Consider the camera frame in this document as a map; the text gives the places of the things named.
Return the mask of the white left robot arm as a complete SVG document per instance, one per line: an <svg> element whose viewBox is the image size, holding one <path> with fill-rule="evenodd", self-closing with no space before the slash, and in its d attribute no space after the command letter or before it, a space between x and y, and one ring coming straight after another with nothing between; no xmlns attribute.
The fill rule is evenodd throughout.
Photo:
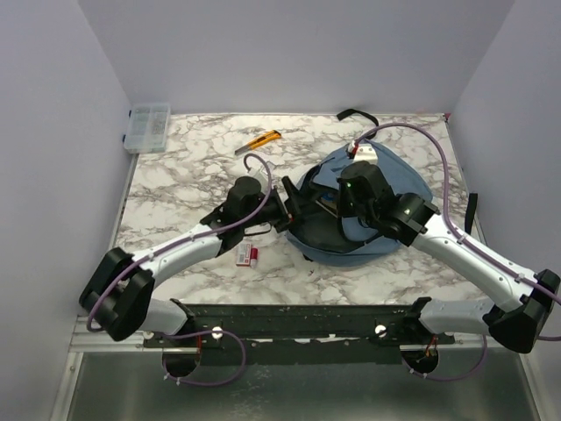
<svg viewBox="0 0 561 421"><path fill-rule="evenodd" d="M175 346L187 345L195 327L186 309L175 302L157 303L153 291L186 268L229 252L250 227L268 224L277 232L287 230L299 206L294 202L293 183L288 178L282 183L286 198L275 187L262 192L257 179L242 176L225 201L188 232L140 252L127 253L120 247L109 250L78 299L89 321L113 340L122 341L162 311L163 319L154 329L164 332Z"/></svg>

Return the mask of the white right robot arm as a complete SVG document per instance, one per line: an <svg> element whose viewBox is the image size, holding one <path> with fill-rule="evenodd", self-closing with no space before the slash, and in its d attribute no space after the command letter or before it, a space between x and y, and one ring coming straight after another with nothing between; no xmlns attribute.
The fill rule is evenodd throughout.
<svg viewBox="0 0 561 421"><path fill-rule="evenodd" d="M358 161L340 177L338 210L355 216L385 238L440 260L483 291L477 302L428 301L403 322L416 344L434 333L489 335L510 351L529 353L558 298L560 278L504 258L459 230L431 201L415 193L396 194L378 166Z"/></svg>

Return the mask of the blue backpack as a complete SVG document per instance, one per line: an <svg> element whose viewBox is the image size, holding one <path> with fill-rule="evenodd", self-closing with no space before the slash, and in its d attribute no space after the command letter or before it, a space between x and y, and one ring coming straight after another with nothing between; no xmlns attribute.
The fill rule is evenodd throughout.
<svg viewBox="0 0 561 421"><path fill-rule="evenodd" d="M293 220L286 237L305 259L356 267L426 233L443 216L424 179L375 141L382 124L331 152L299 180L283 177Z"/></svg>

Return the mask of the blue blister pack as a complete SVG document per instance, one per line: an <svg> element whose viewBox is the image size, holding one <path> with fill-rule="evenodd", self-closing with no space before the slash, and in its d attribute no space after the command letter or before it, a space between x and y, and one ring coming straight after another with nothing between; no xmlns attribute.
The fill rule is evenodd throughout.
<svg viewBox="0 0 561 421"><path fill-rule="evenodd" d="M330 211L337 212L337 198L337 192L326 191L321 195L319 202Z"/></svg>

